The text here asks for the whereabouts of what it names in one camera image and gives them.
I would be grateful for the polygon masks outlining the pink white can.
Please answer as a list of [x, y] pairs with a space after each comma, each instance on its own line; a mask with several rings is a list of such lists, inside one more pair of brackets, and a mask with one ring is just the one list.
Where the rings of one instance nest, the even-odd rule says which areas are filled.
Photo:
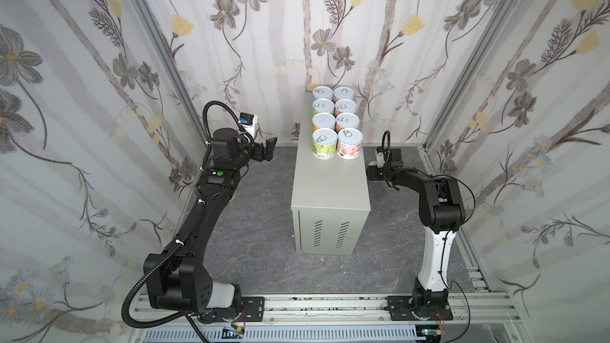
[[356, 159], [362, 150], [362, 132], [355, 128], [344, 128], [338, 132], [337, 153], [345, 160]]

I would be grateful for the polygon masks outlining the orange yellow labelled can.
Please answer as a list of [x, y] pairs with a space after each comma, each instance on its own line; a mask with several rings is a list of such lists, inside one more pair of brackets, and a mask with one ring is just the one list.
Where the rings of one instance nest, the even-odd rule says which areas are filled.
[[336, 117], [330, 113], [318, 113], [312, 117], [312, 128], [315, 132], [320, 129], [334, 130]]

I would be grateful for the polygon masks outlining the green white labelled can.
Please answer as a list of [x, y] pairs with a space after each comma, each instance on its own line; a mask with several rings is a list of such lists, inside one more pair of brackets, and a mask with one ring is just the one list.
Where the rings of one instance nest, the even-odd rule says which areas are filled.
[[316, 114], [333, 114], [335, 111], [335, 103], [332, 100], [320, 98], [312, 103], [312, 115]]

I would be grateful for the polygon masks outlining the brown labelled can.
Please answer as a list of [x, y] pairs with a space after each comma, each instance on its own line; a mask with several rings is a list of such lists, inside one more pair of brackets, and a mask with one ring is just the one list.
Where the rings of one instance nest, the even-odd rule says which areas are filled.
[[357, 111], [357, 103], [349, 99], [340, 99], [335, 103], [334, 115], [338, 117], [340, 114], [354, 114]]

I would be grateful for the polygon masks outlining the blue labelled can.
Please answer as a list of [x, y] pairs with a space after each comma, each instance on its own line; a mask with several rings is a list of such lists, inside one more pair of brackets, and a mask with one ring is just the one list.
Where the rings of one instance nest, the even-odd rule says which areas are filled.
[[317, 86], [312, 90], [314, 100], [327, 99], [332, 101], [334, 98], [334, 90], [326, 86]]

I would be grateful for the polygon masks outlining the pink labelled can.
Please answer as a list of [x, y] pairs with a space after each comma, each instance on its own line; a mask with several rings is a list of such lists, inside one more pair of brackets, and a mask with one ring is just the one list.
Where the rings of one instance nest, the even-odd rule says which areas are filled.
[[350, 87], [336, 87], [333, 90], [333, 101], [336, 103], [340, 100], [350, 100], [354, 101], [355, 99], [355, 91]]

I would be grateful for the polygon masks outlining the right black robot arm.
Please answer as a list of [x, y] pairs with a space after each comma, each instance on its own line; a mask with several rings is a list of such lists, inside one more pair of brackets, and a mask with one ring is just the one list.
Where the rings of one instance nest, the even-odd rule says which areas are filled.
[[376, 160], [366, 168], [369, 181], [384, 182], [394, 190], [407, 188], [419, 195], [419, 219], [424, 226], [424, 258], [410, 296], [389, 296], [393, 321], [449, 321], [449, 281], [446, 272], [451, 247], [467, 216], [459, 182], [452, 176], [431, 176], [403, 164], [401, 150], [391, 146], [385, 131]]

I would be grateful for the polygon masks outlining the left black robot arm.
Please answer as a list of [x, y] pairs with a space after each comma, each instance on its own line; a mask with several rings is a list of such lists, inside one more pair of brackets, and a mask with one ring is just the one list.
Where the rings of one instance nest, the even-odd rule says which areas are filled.
[[[121, 317], [129, 327], [150, 329], [180, 318], [214, 322], [245, 315], [238, 285], [213, 281], [204, 266], [208, 242], [241, 181], [241, 170], [252, 160], [273, 159], [277, 139], [257, 142], [246, 130], [245, 117], [220, 101], [204, 106], [207, 149], [193, 188], [195, 202], [173, 241], [161, 253], [147, 256], [143, 277], [127, 293]], [[147, 291], [152, 308], [171, 314], [151, 321], [135, 319], [130, 308], [141, 289]]]

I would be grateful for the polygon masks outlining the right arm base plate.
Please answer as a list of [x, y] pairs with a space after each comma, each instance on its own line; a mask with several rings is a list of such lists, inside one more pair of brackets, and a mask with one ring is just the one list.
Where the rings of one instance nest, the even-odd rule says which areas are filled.
[[394, 322], [440, 322], [452, 321], [454, 315], [448, 303], [433, 303], [424, 301], [416, 306], [411, 303], [411, 295], [394, 295], [386, 298], [386, 311]]

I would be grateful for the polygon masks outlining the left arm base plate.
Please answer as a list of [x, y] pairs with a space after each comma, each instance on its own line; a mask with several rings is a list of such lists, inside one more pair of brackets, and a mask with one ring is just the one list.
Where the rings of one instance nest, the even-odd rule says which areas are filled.
[[261, 296], [242, 297], [239, 303], [229, 308], [214, 308], [197, 317], [203, 324], [214, 322], [261, 322], [265, 313], [265, 298]]

